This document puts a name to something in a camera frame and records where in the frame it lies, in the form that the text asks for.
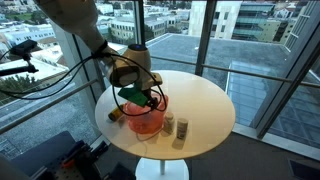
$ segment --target round white table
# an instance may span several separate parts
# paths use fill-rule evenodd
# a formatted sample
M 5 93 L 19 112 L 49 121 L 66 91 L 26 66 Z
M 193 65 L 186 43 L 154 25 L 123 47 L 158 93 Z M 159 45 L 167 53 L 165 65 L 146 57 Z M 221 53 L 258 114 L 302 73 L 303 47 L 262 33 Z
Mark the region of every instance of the round white table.
M 205 153 L 223 142 L 234 126 L 235 109 L 227 94 L 207 79 L 180 71 L 155 72 L 161 75 L 161 88 L 169 96 L 167 111 L 172 112 L 176 120 L 171 135 L 161 131 L 150 138 L 151 135 L 133 132 L 124 116 L 116 122 L 109 120 L 108 114 L 116 107 L 111 87 L 98 100 L 96 122 L 112 144 L 143 157 L 136 168 L 137 179 L 187 180 L 189 172 L 183 159 Z M 119 103 L 126 102 L 119 96 L 117 99 Z M 184 140 L 176 138 L 179 118 L 189 121 Z

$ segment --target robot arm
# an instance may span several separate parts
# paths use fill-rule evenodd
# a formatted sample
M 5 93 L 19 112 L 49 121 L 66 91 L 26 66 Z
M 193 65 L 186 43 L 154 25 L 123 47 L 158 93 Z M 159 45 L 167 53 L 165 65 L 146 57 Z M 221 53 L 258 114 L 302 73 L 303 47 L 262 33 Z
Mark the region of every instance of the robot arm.
M 35 3 L 63 30 L 78 35 L 93 53 L 118 55 L 108 46 L 96 27 L 98 11 L 93 0 L 35 0 Z M 138 44 L 129 45 L 123 56 L 125 58 L 105 56 L 96 60 L 102 65 L 101 70 L 112 85 L 125 87 L 134 84 L 151 100 L 151 87 L 161 84 L 162 80 L 159 74 L 153 73 L 154 78 L 150 76 L 148 49 Z

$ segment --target orange item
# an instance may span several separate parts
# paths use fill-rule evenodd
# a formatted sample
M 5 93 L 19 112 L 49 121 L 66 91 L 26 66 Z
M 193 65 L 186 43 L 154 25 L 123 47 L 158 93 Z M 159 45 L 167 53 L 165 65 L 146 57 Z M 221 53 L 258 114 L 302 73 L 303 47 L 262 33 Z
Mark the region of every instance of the orange item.
M 158 101 L 160 101 L 160 97 L 158 94 L 152 94 L 152 97 L 156 97 Z M 168 106 L 168 96 L 165 95 L 166 103 Z M 164 109 L 164 99 L 162 98 L 160 104 L 158 105 L 157 109 Z M 132 102 L 127 102 L 124 108 L 127 114 L 141 114 L 147 111 L 150 111 L 150 107 L 141 107 Z M 128 121 L 128 125 L 130 129 L 139 134 L 153 134 L 159 131 L 163 126 L 163 119 L 166 111 L 158 111 L 153 110 L 148 114 L 144 114 L 141 116 L 126 116 Z

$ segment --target white table base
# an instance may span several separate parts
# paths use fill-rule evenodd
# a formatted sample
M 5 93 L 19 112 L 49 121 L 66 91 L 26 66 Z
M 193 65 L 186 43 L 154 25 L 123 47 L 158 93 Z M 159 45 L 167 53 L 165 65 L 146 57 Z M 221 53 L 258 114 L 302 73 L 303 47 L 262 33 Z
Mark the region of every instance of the white table base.
M 189 180 L 189 171 L 184 160 L 141 158 L 136 168 L 136 177 L 137 180 Z

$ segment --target green object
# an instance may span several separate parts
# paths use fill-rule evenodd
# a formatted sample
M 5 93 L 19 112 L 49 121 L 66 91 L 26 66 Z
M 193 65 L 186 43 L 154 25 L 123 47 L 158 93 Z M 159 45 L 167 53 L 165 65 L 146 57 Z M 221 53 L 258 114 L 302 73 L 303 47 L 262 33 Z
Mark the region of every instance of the green object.
M 148 98 L 137 88 L 122 88 L 118 95 L 130 102 L 135 103 L 138 106 L 144 107 Z

